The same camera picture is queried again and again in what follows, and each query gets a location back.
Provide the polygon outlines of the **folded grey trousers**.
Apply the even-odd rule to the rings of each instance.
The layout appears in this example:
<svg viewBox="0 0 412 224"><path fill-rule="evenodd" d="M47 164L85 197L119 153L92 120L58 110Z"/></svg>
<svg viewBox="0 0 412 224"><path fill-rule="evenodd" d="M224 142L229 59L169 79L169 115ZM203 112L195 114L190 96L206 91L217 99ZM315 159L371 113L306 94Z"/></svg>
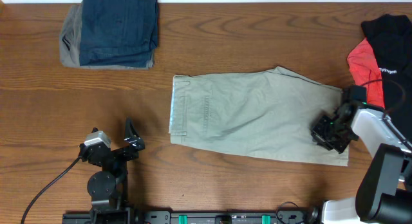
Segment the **folded grey trousers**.
<svg viewBox="0 0 412 224"><path fill-rule="evenodd" d="M152 51L149 60L144 61L144 66L141 68L121 65L81 66L79 62L81 31L82 3L70 8L59 35L60 62L65 67L89 70L148 70L154 65L154 52Z"/></svg>

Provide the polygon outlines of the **folded dark blue jeans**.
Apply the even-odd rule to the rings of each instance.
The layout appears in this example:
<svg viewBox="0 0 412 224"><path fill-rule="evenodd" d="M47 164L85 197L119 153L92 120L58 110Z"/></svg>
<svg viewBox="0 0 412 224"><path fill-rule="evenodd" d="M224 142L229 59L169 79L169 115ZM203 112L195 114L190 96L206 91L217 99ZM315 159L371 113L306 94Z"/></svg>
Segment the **folded dark blue jeans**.
<svg viewBox="0 0 412 224"><path fill-rule="evenodd" d="M158 0L83 0L80 65L151 68L158 13Z"/></svg>

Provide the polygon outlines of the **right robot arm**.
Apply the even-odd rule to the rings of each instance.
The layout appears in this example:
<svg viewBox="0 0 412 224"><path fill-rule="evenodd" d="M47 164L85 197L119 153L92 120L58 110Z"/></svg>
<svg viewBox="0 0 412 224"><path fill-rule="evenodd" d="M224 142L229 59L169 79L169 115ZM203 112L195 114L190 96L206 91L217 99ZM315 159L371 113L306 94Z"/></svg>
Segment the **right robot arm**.
<svg viewBox="0 0 412 224"><path fill-rule="evenodd" d="M334 117L315 121L311 135L339 153L362 140L373 159L354 198L324 203L308 214L308 223L411 223L411 143L383 108L343 103Z"/></svg>

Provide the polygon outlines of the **khaki shorts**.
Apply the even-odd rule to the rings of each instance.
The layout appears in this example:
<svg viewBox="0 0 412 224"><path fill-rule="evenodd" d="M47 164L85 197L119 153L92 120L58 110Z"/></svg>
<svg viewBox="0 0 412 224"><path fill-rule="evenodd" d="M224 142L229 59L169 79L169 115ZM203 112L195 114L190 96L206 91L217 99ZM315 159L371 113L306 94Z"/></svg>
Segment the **khaki shorts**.
<svg viewBox="0 0 412 224"><path fill-rule="evenodd" d="M286 68L257 73L176 75L172 144L284 162L347 166L348 152L315 144L311 127L341 103L339 88Z"/></svg>

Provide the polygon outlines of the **black t-shirt with print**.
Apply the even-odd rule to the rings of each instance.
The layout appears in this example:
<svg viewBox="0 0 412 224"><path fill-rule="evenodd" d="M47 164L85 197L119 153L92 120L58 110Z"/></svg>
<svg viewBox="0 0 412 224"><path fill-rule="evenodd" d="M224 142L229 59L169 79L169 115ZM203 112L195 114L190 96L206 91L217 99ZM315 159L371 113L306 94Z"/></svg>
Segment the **black t-shirt with print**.
<svg viewBox="0 0 412 224"><path fill-rule="evenodd" d="M384 105L393 125L411 140L411 21L383 15L361 23L382 74Z"/></svg>

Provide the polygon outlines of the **red garment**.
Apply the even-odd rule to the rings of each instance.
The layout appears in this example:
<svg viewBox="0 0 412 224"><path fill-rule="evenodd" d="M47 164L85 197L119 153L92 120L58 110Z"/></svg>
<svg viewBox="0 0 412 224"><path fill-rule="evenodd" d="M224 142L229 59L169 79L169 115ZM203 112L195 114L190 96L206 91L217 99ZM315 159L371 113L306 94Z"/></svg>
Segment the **red garment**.
<svg viewBox="0 0 412 224"><path fill-rule="evenodd" d="M347 63L355 84L366 87L367 103L385 108L382 74L367 39L363 39L349 53Z"/></svg>

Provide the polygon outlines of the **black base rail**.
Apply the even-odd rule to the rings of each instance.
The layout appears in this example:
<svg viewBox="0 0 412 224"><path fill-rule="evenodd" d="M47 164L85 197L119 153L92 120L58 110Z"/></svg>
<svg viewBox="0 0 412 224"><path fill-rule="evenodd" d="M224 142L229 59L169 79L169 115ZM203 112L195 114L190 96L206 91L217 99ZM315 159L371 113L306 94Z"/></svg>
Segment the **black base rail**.
<svg viewBox="0 0 412 224"><path fill-rule="evenodd" d="M196 213L152 211L135 217L122 212L120 214L65 214L63 224L93 223L141 223L141 224L276 224L276 223L322 223L320 218L305 212L281 210L277 213Z"/></svg>

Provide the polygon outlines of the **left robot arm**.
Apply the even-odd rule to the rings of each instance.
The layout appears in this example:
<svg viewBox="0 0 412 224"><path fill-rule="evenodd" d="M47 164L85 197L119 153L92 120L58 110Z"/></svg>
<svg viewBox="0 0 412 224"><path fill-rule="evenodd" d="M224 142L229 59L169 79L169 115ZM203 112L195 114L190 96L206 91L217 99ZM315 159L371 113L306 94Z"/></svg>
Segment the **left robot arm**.
<svg viewBox="0 0 412 224"><path fill-rule="evenodd" d="M145 143L130 118L126 119L124 141L125 147L112 150L105 132L94 128L80 144L80 159L101 168L87 184L92 223L138 223L141 220L138 211L128 202L127 163L139 157Z"/></svg>

